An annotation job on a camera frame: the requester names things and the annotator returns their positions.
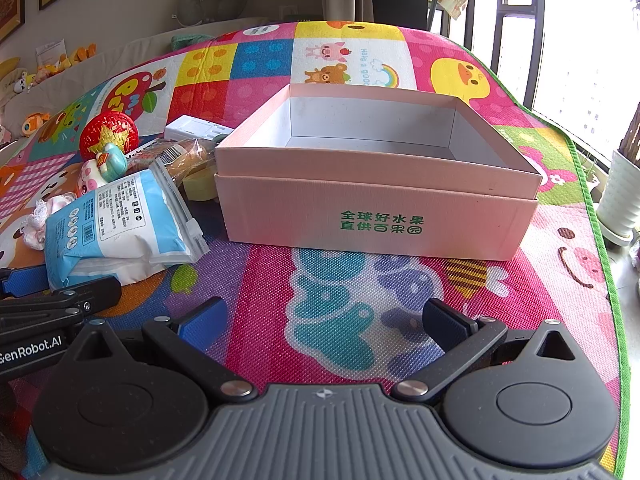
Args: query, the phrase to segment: wall socket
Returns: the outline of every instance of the wall socket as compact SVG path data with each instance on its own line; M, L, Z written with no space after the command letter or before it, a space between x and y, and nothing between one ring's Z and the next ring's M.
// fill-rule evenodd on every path
M280 6L280 21L283 21L286 16L298 13L297 5L281 5Z

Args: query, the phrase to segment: plant pot saucer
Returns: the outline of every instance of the plant pot saucer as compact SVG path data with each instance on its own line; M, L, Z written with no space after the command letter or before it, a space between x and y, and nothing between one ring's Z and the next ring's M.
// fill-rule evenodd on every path
M593 204L593 209L598 210L598 206L600 204ZM629 233L628 236L620 236L615 234L615 232L611 231L606 225L604 225L600 220L598 220L598 225L600 226L600 231L602 232L602 236L604 236L611 243L619 245L621 247L626 247L631 245L631 242L634 240L633 232Z

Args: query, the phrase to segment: teal toy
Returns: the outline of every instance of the teal toy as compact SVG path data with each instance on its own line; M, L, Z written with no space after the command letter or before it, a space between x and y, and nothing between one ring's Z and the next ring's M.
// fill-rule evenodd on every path
M97 156L98 168L103 179L113 182L127 173L127 159L122 150L112 142L107 142Z

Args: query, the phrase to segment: white flower pot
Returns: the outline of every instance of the white flower pot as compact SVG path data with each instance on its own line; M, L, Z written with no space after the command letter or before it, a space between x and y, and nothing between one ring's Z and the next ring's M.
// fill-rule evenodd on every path
M640 218L640 168L626 160L618 150L613 152L607 185L596 215L600 224L612 234L624 240L632 238L631 228Z

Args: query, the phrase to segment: blue square with dots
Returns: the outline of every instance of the blue square with dots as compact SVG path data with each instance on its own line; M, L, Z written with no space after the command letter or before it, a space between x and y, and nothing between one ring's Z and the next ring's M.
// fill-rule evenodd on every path
M239 43L229 79L291 74L293 40Z

